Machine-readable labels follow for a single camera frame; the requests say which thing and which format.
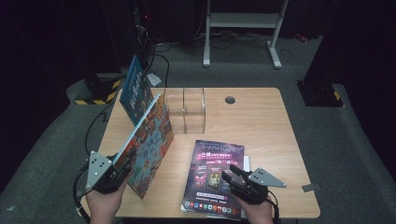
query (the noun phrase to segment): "book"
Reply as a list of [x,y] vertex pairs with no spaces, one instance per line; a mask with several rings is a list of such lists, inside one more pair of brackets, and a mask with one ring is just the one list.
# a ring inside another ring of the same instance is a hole
[[242,178],[230,171],[230,164],[243,169],[244,154],[244,146],[196,140],[181,210],[240,220],[241,206],[221,178],[221,171],[241,182]]
[[125,109],[134,126],[142,118],[143,114],[153,99],[149,83],[143,74],[142,66],[135,55],[129,66],[128,74],[120,96],[120,103]]
[[173,139],[164,94],[159,92],[113,161],[116,172],[122,172],[125,167],[132,169],[128,184],[141,199]]

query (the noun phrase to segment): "magazine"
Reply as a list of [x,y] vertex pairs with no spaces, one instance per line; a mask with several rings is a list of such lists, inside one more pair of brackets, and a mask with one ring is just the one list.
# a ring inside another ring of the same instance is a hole
[[164,94],[159,92],[113,161],[116,172],[132,169],[128,184],[144,198],[174,138]]
[[181,209],[240,220],[241,206],[231,194],[230,185],[222,180],[221,171],[242,183],[240,176],[230,171],[230,164],[243,169],[244,153],[244,146],[196,140]]
[[128,75],[120,96],[120,103],[134,126],[142,118],[151,104],[152,99],[149,83],[135,55],[129,67]]

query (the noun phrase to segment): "gray carpet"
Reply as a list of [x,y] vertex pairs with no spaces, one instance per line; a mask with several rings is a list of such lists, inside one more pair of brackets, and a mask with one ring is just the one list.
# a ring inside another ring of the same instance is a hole
[[[237,41],[226,49],[212,48],[210,68],[202,67],[201,46],[173,44],[156,50],[170,64],[168,87],[280,89],[308,174],[312,183],[320,186],[316,192],[320,217],[301,219],[299,223],[396,223],[395,182],[362,131],[344,87],[334,85],[346,104],[340,108],[306,107],[298,91],[295,81],[304,79],[319,43],[320,39],[303,44],[280,38],[276,48],[283,65],[281,70],[274,69],[263,41]],[[230,41],[212,41],[217,48],[229,44]],[[163,82],[166,67],[163,58],[155,58],[152,69]],[[80,81],[68,89],[71,102],[82,84]],[[3,191],[0,223],[84,223],[76,213],[72,185],[87,158],[86,132],[105,107],[71,103],[53,121]],[[89,133],[89,150],[99,147],[106,128],[103,117],[99,117]]]

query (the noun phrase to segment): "hand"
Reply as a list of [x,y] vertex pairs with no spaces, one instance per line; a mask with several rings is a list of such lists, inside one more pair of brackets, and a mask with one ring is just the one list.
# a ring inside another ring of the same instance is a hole
[[128,174],[115,192],[102,194],[96,190],[86,195],[87,204],[91,211],[91,224],[110,224],[120,209],[122,194],[128,183]]
[[244,208],[247,219],[251,224],[273,224],[273,212],[272,205],[267,201],[261,204],[248,204],[242,199],[234,196],[235,199]]

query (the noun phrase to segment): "stand leg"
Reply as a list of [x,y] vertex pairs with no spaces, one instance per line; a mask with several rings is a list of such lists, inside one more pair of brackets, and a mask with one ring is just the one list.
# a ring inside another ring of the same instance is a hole
[[277,53],[276,53],[275,44],[276,44],[276,41],[277,41],[277,37],[279,35],[279,30],[280,30],[280,27],[282,25],[283,18],[285,17],[285,11],[286,11],[286,7],[288,6],[288,2],[289,2],[289,0],[284,0],[283,1],[282,7],[281,7],[280,12],[279,12],[279,16],[277,17],[276,27],[275,27],[275,30],[274,30],[273,38],[272,38],[271,41],[267,41],[267,46],[268,46],[268,49],[269,49],[270,54],[271,54],[271,58],[272,58],[273,63],[274,63],[274,67],[276,69],[281,69],[282,68],[282,64],[280,63],[279,57],[277,56]]
[[209,67],[209,66],[210,66],[210,0],[207,0],[204,67]]

